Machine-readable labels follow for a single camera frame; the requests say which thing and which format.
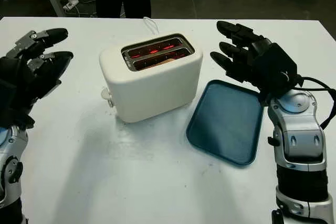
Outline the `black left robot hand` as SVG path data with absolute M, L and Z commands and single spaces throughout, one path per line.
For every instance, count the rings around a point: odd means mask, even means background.
M 34 104 L 61 84 L 61 76 L 73 59 L 70 51 L 45 53 L 65 40 L 68 30 L 29 31 L 1 57 L 1 127 L 33 128 Z

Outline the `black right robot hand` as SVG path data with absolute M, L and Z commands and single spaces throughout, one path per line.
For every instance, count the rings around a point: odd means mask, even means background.
M 210 53 L 210 57 L 225 70 L 226 75 L 257 87 L 261 103 L 281 97 L 286 89 L 280 70 L 276 68 L 279 61 L 271 51 L 275 44 L 241 24 L 220 20 L 216 27 L 224 37 L 231 40 L 231 43 L 219 43 L 220 52 Z

